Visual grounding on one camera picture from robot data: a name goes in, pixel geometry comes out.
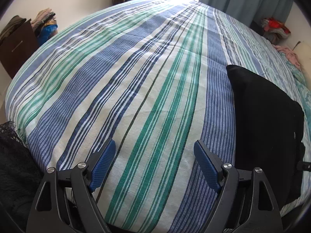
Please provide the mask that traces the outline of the cream padded headboard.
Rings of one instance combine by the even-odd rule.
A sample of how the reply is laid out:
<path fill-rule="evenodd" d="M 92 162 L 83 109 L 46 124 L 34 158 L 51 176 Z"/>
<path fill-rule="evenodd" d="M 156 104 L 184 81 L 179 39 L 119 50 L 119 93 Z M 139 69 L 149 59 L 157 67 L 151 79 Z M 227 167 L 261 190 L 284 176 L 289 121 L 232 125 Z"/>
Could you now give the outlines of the cream padded headboard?
<path fill-rule="evenodd" d="M 298 42 L 293 49 L 294 53 L 298 56 L 298 62 L 301 65 L 301 71 L 304 75 L 307 88 L 310 90 L 311 83 L 311 48 L 305 42 Z"/>

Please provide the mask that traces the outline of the pink cloth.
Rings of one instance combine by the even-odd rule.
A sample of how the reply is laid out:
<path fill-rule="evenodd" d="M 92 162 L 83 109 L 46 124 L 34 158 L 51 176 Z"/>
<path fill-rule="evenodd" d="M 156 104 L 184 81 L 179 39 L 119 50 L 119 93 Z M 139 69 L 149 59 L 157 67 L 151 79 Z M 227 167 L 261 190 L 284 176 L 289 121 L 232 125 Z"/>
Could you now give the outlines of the pink cloth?
<path fill-rule="evenodd" d="M 273 45 L 277 52 L 284 53 L 286 58 L 291 62 L 298 70 L 301 70 L 301 64 L 298 61 L 298 56 L 288 47 Z"/>

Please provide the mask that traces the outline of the dark brown wooden cabinet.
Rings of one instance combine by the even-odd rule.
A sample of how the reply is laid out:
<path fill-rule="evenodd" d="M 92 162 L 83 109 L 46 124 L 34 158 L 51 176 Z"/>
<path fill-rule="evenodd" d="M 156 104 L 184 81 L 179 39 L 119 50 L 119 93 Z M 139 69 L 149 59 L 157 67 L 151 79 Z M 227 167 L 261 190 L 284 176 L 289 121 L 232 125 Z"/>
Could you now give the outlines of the dark brown wooden cabinet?
<path fill-rule="evenodd" d="M 1 64 L 11 79 L 38 47 L 38 40 L 33 32 L 30 20 L 3 41 L 1 44 Z"/>

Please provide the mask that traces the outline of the black lace fabric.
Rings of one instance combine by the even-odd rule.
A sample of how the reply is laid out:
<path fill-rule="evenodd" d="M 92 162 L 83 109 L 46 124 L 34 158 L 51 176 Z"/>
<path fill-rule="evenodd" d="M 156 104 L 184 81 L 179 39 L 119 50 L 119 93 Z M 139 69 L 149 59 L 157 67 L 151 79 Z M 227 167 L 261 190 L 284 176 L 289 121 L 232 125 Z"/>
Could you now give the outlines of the black lace fabric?
<path fill-rule="evenodd" d="M 1 124 L 1 232 L 25 232 L 43 172 L 17 136 L 13 122 Z"/>

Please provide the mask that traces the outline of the olive green cloth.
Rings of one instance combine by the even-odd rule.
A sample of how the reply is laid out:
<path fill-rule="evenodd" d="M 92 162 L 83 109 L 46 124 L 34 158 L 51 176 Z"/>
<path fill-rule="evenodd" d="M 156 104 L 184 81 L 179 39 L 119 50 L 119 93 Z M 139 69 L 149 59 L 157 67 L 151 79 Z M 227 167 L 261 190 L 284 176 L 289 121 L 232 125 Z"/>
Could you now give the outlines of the olive green cloth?
<path fill-rule="evenodd" d="M 22 18 L 18 15 L 15 15 L 10 19 L 7 25 L 3 28 L 0 34 L 0 44 L 3 43 L 17 28 L 23 25 L 26 22 L 25 18 Z"/>

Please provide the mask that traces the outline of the red and grey clothes pile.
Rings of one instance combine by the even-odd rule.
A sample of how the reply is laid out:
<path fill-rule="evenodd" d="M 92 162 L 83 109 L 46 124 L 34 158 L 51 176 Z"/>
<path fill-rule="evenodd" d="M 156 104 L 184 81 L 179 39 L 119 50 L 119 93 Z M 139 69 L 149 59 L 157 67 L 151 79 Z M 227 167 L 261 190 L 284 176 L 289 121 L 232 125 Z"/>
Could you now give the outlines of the red and grey clothes pile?
<path fill-rule="evenodd" d="M 282 40 L 288 39 L 291 35 L 291 31 L 284 25 L 284 23 L 273 17 L 262 19 L 261 27 L 264 31 L 263 37 L 274 45 L 277 45 Z"/>

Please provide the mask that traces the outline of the striped blue green bedsheet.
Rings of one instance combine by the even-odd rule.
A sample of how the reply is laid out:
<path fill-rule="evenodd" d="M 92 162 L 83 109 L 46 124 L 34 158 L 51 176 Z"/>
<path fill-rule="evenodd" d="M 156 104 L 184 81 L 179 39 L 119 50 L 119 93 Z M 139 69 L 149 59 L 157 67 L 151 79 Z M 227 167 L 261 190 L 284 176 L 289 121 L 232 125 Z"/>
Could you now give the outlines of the striped blue green bedsheet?
<path fill-rule="evenodd" d="M 198 232 L 216 195 L 193 144 L 201 139 L 223 161 L 235 160 L 231 64 L 303 109 L 281 55 L 243 23 L 199 2 L 136 0 L 44 43 L 9 85 L 6 116 L 42 169 L 70 169 L 115 141 L 114 163 L 94 194 L 111 225 Z"/>

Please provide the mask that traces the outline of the teal floral pillow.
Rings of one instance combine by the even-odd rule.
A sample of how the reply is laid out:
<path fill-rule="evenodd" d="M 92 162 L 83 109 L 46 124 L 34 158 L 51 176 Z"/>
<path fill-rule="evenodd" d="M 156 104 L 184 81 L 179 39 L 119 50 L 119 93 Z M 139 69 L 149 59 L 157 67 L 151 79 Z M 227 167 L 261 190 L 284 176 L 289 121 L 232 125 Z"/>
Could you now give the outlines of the teal floral pillow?
<path fill-rule="evenodd" d="M 299 95 L 301 97 L 301 103 L 305 112 L 308 130 L 310 134 L 310 90 L 307 88 L 307 84 L 304 75 L 301 70 L 298 70 L 289 60 L 286 58 L 284 53 L 278 52 L 283 60 L 285 61 L 287 67 L 291 71 L 295 84 L 298 88 Z"/>

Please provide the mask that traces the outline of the folded clothes stack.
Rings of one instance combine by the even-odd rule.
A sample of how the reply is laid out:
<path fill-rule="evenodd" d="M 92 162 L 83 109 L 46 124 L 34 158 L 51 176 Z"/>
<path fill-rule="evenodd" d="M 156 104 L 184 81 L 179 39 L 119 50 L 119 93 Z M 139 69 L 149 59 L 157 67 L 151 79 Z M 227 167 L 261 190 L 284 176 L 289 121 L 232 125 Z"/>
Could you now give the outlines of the folded clothes stack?
<path fill-rule="evenodd" d="M 31 27 L 38 41 L 38 45 L 42 46 L 58 33 L 58 23 L 56 14 L 46 8 L 38 12 L 36 18 L 31 20 Z"/>

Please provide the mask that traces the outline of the black pants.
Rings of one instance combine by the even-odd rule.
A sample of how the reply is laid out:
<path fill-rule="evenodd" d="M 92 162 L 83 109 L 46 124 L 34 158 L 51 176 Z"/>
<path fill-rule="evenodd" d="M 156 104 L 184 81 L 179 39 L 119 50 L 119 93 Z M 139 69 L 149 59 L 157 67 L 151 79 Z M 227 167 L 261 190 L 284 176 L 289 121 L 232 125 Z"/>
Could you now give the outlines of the black pants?
<path fill-rule="evenodd" d="M 235 166 L 260 167 L 282 209 L 301 196 L 305 153 L 301 105 L 269 80 L 237 65 L 226 67 L 236 116 Z"/>

